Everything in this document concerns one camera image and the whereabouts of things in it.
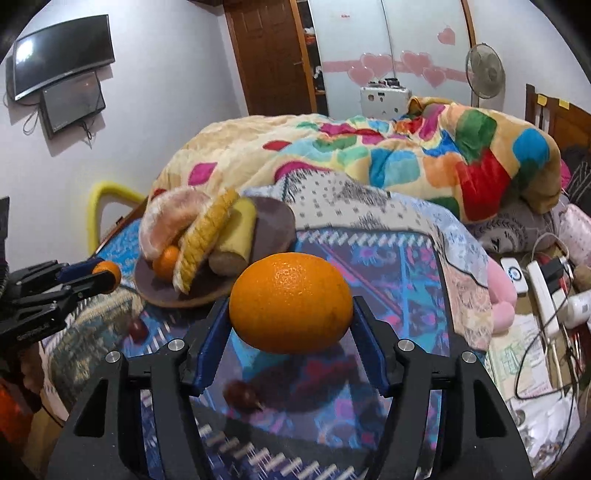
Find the small mandarin orange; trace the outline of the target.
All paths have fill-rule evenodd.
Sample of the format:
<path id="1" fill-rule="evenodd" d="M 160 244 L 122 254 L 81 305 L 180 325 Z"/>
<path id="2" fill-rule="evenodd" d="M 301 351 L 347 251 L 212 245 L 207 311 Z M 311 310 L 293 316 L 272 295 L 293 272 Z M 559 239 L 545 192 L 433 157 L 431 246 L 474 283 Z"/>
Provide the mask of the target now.
<path id="1" fill-rule="evenodd" d="M 160 256 L 153 260 L 151 264 L 155 278 L 171 284 L 178 256 L 179 248 L 176 245 L 165 247 Z"/>
<path id="2" fill-rule="evenodd" d="M 121 282 L 121 272 L 117 264 L 110 260 L 99 262 L 92 270 L 93 276 L 98 276 L 100 292 L 109 294 L 116 290 Z"/>

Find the peeled pomelo segment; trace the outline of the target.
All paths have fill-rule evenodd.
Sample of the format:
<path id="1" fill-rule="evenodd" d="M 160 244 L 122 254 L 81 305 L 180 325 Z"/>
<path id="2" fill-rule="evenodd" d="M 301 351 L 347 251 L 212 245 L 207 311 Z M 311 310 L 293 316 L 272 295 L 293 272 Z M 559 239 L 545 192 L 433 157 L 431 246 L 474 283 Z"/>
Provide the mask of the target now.
<path id="1" fill-rule="evenodd" d="M 207 204 L 181 238 L 179 255 L 175 263 L 172 284 L 184 295 L 190 293 L 192 282 L 202 263 L 214 248 L 222 229 L 228 223 L 233 204 L 239 195 L 233 189 L 225 190 Z"/>
<path id="2" fill-rule="evenodd" d="M 139 227 L 143 258 L 157 259 L 210 203 L 211 196 L 194 186 L 178 187 L 152 199 Z"/>

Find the medium orange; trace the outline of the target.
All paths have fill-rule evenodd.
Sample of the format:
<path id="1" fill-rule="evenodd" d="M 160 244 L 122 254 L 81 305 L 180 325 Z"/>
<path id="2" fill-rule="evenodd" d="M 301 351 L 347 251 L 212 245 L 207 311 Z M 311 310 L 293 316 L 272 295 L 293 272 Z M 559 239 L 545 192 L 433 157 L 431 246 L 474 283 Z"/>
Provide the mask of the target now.
<path id="1" fill-rule="evenodd" d="M 307 354 L 341 340 L 353 320 L 349 284 L 327 260 L 280 253 L 240 274 L 229 296 L 240 339 L 273 354 Z"/>

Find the dark purple plate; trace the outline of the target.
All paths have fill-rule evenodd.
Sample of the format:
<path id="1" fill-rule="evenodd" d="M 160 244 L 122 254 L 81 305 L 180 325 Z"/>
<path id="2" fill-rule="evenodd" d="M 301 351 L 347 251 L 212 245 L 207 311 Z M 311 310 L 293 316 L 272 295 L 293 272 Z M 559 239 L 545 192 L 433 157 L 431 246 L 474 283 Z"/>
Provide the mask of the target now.
<path id="1" fill-rule="evenodd" d="M 296 241 L 294 212 L 279 200 L 270 197 L 249 197 L 256 205 L 256 227 L 253 232 L 250 262 L 290 250 Z M 174 290 L 171 284 L 158 280 L 148 262 L 139 257 L 133 274 L 137 293 L 149 304 L 164 309 L 182 309 L 205 305 L 228 296 L 236 277 L 215 275 L 204 265 L 193 282 L 190 294 Z"/>

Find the yellow foam tube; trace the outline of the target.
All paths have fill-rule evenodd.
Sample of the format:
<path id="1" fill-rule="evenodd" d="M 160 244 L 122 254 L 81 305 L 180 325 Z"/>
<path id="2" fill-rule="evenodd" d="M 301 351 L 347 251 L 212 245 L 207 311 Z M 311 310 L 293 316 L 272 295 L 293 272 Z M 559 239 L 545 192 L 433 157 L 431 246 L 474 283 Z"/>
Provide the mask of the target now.
<path id="1" fill-rule="evenodd" d="M 110 202 L 137 207 L 145 199 L 143 194 L 113 181 L 95 183 L 89 193 L 86 207 L 87 250 L 93 254 L 101 241 L 101 222 L 105 206 Z"/>

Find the blue patterned patchwork bedsheet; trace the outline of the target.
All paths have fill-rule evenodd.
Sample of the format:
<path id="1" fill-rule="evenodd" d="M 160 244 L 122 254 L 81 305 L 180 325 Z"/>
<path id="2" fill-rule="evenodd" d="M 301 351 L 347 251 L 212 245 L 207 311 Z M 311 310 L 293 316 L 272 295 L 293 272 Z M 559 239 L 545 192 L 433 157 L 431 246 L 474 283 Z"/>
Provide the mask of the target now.
<path id="1" fill-rule="evenodd" d="M 51 479 L 495 479 L 489 256 L 444 208 L 297 171 L 294 250 L 187 334 L 110 353 Z"/>

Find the pink plush toy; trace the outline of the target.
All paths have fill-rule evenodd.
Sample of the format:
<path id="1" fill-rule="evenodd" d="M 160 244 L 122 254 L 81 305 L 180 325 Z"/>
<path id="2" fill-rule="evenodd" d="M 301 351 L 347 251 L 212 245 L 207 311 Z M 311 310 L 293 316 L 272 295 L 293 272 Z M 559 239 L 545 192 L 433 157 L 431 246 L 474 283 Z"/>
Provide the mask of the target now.
<path id="1" fill-rule="evenodd" d="M 487 279 L 493 311 L 493 333 L 501 334 L 514 323 L 517 291 L 505 270 L 493 258 L 488 261 Z"/>

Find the white power strip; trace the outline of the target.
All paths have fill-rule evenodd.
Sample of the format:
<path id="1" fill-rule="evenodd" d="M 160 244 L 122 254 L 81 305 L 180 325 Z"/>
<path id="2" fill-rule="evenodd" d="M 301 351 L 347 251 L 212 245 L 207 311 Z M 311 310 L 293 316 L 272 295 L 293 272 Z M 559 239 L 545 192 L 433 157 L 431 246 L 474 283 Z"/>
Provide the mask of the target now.
<path id="1" fill-rule="evenodd" d="M 539 318 L 544 336 L 547 340 L 553 340 L 559 334 L 559 323 L 556 317 L 556 306 L 548 284 L 537 261 L 530 262 L 526 270 L 529 276 L 529 285 L 538 304 Z"/>

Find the colourful patchwork fleece blanket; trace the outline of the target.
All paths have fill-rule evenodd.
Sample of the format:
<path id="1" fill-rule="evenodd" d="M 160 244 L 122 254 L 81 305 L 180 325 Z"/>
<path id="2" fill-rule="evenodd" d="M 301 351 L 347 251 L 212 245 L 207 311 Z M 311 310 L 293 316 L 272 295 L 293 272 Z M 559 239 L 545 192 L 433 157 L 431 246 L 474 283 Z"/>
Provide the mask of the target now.
<path id="1" fill-rule="evenodd" d="M 464 224 L 496 216 L 514 197 L 538 214 L 557 204 L 561 154 L 546 132 L 441 98 L 414 97 L 408 108 L 400 120 L 305 114 L 212 123 L 172 156 L 150 194 L 261 187 L 308 168 L 436 203 Z"/>

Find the white suitcase box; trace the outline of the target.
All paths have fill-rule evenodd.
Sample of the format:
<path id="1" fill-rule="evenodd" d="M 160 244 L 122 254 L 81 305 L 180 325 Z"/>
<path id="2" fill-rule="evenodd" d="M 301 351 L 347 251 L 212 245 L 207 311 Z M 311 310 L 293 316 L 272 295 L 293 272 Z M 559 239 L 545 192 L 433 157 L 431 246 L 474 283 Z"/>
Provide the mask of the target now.
<path id="1" fill-rule="evenodd" d="M 397 84 L 375 83 L 360 88 L 362 115 L 381 120 L 399 120 L 409 109 L 409 88 Z"/>

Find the brown wooden door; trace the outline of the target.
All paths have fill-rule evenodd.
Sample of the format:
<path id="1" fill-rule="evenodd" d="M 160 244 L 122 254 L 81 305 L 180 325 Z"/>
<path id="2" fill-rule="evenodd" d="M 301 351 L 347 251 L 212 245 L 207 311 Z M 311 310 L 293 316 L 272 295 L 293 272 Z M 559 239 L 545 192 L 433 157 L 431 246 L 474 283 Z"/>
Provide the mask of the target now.
<path id="1" fill-rule="evenodd" d="M 317 112 L 297 3 L 225 1 L 223 8 L 249 114 Z"/>

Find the wooden bed headboard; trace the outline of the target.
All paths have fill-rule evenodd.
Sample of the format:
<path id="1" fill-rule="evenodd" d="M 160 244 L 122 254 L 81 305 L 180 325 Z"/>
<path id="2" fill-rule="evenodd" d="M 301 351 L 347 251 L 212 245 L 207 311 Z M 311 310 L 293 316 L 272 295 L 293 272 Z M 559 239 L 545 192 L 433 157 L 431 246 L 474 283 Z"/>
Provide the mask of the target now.
<path id="1" fill-rule="evenodd" d="M 590 114 L 566 100 L 542 94 L 527 84 L 525 120 L 554 138 L 561 151 L 569 147 L 590 150 Z"/>

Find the standing electric fan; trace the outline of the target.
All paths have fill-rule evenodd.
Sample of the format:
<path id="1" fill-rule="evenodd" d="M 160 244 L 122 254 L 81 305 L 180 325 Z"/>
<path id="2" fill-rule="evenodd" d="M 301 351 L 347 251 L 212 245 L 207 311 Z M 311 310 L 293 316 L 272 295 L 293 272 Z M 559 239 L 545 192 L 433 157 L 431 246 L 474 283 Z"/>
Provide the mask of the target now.
<path id="1" fill-rule="evenodd" d="M 466 76 L 474 102 L 497 97 L 505 86 L 506 74 L 498 53 L 488 44 L 473 46 L 466 55 Z"/>

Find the white wardrobe with hearts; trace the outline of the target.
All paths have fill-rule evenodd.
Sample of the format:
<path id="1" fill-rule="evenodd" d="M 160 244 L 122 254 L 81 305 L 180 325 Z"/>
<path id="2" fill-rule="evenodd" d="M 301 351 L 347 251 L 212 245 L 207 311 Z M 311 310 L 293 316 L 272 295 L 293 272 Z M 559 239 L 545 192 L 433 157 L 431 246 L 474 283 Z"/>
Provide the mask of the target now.
<path id="1" fill-rule="evenodd" d="M 361 88 L 396 78 L 419 97 L 469 105 L 462 1 L 311 1 L 329 115 L 362 113 Z"/>

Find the wall mounted black monitor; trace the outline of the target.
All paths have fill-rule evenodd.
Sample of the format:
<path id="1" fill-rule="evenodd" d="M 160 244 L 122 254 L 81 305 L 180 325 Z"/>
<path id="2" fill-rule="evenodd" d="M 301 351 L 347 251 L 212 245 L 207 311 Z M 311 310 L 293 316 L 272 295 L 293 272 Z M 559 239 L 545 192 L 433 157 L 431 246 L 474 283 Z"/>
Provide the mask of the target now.
<path id="1" fill-rule="evenodd" d="M 16 40 L 12 97 L 19 101 L 55 81 L 115 61 L 107 14 L 54 24 Z"/>

